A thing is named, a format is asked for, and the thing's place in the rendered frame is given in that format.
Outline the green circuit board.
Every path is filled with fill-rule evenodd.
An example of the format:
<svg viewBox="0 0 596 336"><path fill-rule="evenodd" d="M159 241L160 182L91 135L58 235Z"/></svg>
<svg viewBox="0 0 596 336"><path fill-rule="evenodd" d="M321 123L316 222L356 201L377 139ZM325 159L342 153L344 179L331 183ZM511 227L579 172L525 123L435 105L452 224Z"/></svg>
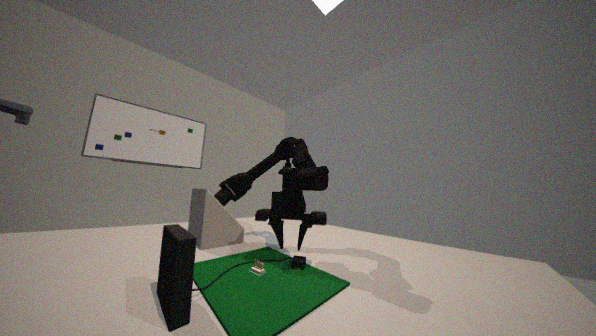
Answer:
<svg viewBox="0 0 596 336"><path fill-rule="evenodd" d="M308 264L291 268L288 257L267 246L194 263L201 289L255 261L200 290L228 336L278 336L351 285Z"/></svg>

